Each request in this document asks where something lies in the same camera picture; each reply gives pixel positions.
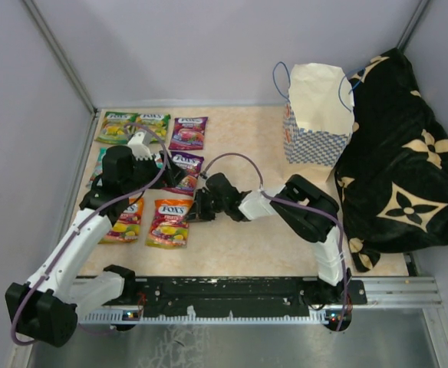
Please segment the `blue checkered paper bag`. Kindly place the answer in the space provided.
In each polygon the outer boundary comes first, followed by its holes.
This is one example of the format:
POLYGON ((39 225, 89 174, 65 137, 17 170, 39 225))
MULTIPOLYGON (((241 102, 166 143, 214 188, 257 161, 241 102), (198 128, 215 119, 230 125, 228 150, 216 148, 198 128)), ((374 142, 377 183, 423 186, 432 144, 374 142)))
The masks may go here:
POLYGON ((282 176, 326 182, 354 133, 354 92, 341 67, 296 64, 282 94, 282 176))

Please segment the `purple snack bag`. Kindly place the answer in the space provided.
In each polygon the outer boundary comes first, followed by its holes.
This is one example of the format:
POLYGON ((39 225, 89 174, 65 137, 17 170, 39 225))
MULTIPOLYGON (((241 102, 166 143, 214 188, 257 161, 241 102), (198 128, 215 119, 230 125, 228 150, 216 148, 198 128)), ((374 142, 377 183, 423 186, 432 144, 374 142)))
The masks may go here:
POLYGON ((169 149, 176 151, 203 150, 208 117, 177 117, 169 149))
POLYGON ((164 188, 164 190, 193 197, 204 158, 187 152, 171 151, 170 154, 173 162, 185 171, 185 176, 176 187, 164 188))

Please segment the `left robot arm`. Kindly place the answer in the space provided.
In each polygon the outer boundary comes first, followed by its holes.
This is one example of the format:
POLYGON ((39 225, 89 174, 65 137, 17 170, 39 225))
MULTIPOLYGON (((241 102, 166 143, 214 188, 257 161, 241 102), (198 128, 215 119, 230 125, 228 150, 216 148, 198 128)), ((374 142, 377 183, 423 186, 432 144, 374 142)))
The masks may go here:
POLYGON ((74 222, 56 248, 24 284, 13 283, 5 292, 11 319, 10 334, 19 346, 39 340, 61 347, 74 334, 78 321, 107 302, 133 302, 138 295, 134 271, 107 266, 79 291, 71 286, 95 245, 112 229, 130 199, 147 189, 176 186, 183 170, 171 160, 167 149, 163 162, 140 147, 107 149, 102 173, 85 194, 74 222))

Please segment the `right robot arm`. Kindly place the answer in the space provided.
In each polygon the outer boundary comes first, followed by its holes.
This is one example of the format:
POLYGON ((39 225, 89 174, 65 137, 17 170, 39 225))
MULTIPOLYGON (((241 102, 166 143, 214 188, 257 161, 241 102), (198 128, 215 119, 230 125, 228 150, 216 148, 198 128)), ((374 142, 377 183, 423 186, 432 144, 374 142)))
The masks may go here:
POLYGON ((219 172, 196 190, 185 220, 211 222, 219 213, 225 213, 235 222, 278 216, 281 225, 288 225, 313 248, 318 286, 309 293, 307 302, 346 304, 351 274, 341 250, 343 232, 338 210, 339 205, 331 196, 299 174, 290 176, 277 189, 241 192, 219 172))

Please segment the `fruits candy bag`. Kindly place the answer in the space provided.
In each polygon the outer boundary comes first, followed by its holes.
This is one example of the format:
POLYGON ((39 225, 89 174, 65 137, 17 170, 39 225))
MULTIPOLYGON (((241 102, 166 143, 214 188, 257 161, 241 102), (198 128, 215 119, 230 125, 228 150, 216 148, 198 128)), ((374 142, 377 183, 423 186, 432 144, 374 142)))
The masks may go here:
POLYGON ((136 242, 139 238, 144 199, 131 197, 129 206, 120 215, 111 230, 99 241, 99 244, 121 244, 136 242))
POLYGON ((192 204, 192 199, 155 200, 155 211, 145 245, 163 249, 185 248, 189 237, 186 216, 192 204))

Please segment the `teal snack bag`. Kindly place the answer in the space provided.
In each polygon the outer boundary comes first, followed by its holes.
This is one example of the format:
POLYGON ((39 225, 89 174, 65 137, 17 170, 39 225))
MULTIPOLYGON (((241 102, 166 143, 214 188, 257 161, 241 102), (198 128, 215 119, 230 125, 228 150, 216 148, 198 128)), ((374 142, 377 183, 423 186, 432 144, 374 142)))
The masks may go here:
POLYGON ((97 161, 94 165, 94 170, 86 184, 86 187, 90 187, 92 185, 93 181, 102 173, 102 160, 106 154, 106 151, 107 151, 106 147, 101 147, 99 149, 97 161))
POLYGON ((163 165, 163 161, 164 161, 164 152, 163 152, 163 151, 159 151, 158 153, 154 153, 154 154, 153 154, 153 159, 154 159, 154 162, 155 162, 158 166, 163 165))

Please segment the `green candy bag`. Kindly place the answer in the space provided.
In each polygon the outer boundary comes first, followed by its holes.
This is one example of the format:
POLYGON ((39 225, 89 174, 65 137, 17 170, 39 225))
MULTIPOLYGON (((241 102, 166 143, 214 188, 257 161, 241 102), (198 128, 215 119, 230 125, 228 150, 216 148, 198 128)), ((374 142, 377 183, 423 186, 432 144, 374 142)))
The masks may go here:
POLYGON ((129 123, 134 123, 136 118, 136 113, 107 111, 104 114, 96 141, 113 145, 128 143, 131 128, 129 123))
POLYGON ((152 130, 163 142, 166 141, 171 116, 163 113, 140 113, 135 122, 152 130))

